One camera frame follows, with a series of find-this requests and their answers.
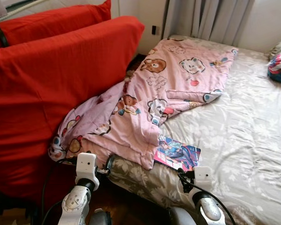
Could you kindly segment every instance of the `red sofa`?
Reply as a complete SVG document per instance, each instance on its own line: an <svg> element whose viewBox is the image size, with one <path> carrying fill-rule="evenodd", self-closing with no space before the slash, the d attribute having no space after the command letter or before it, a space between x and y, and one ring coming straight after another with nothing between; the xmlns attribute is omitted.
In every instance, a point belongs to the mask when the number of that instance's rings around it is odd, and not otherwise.
<svg viewBox="0 0 281 225"><path fill-rule="evenodd" d="M37 204L53 164L47 147L75 106L123 80L144 26L130 16L65 34L0 48L0 191ZM46 205L74 184L61 165Z"/></svg>

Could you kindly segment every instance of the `book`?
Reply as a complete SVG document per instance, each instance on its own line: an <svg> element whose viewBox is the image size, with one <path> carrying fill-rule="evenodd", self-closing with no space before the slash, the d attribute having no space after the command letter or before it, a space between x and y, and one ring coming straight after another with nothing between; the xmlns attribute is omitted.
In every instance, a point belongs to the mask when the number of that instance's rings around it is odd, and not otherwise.
<svg viewBox="0 0 281 225"><path fill-rule="evenodd" d="M174 170L191 171L198 165L201 149L160 136L154 161Z"/></svg>

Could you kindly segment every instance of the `wire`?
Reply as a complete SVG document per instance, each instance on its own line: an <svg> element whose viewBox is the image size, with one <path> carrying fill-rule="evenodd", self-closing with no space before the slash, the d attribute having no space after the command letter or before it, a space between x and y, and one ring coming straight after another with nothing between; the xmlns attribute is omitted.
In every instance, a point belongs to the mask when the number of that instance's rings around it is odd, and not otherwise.
<svg viewBox="0 0 281 225"><path fill-rule="evenodd" d="M50 171L47 174L46 180L45 180L44 185L43 185L43 191L42 191L42 208L41 208L41 218L42 219L44 218L44 195L45 195L46 185L47 185L48 180L49 180L53 170L55 169L55 167L57 165L59 165L60 163L63 163L65 161L69 161L69 159L68 158L62 158L62 159L56 161L55 164L53 164L53 166L51 167Z"/></svg>
<svg viewBox="0 0 281 225"><path fill-rule="evenodd" d="M206 191L206 190L204 190L204 189L198 187L197 185L192 184L192 183L189 182L187 179L185 179L184 177L182 177L182 176L181 176L181 173L178 173L178 177L179 177L181 180L183 180L184 182L186 182L186 183L188 183L189 185L191 185L192 187L197 188L197 189L199 189L199 190L201 190L201 191L203 191L203 192L206 192L206 193L209 194L211 197L213 197L213 198L223 207L223 209L226 211L226 213L228 214L230 220L232 221L232 224L233 224L233 225L236 225L236 223L235 223L235 221L234 221L232 215L230 214L229 210L226 208L226 206L225 206L216 196L214 196L214 195L213 195L212 193L210 193L209 191Z"/></svg>
<svg viewBox="0 0 281 225"><path fill-rule="evenodd" d="M51 207L49 208L49 210L47 211L47 213L46 213L46 215L45 215L45 217L44 217L44 219L43 219L41 225L45 225L45 221L46 221L46 219L47 219L47 216L49 215L49 212L50 212L55 206L57 206L58 204L60 204L62 201L63 201L63 199L60 200L59 202L55 203L53 206L51 206Z"/></svg>

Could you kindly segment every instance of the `red couch cushion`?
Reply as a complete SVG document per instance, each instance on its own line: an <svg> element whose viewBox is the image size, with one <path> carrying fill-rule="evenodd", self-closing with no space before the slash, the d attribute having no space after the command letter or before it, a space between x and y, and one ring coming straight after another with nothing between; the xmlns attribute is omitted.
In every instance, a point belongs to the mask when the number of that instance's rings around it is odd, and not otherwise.
<svg viewBox="0 0 281 225"><path fill-rule="evenodd" d="M122 81L144 26L123 16L63 35L0 48L0 190L37 203L53 162L47 147L75 106ZM63 166L47 188L61 199L74 181Z"/></svg>
<svg viewBox="0 0 281 225"><path fill-rule="evenodd" d="M48 38L111 19L111 0L102 5L59 8L0 22L9 45Z"/></svg>

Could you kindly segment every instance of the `bed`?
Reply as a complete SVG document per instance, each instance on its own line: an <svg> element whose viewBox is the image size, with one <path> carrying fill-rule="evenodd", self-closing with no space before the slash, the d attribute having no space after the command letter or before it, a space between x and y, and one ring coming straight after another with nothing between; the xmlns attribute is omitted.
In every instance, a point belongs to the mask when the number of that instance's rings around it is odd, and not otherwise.
<svg viewBox="0 0 281 225"><path fill-rule="evenodd" d="M208 49L225 47L192 39ZM281 224L281 84L267 77L267 63L263 53L239 49L220 98L160 126L165 136L201 148L199 165L213 170L212 193L239 225ZM145 170L115 157L109 179L165 208L180 206L194 215L177 173L161 164Z"/></svg>

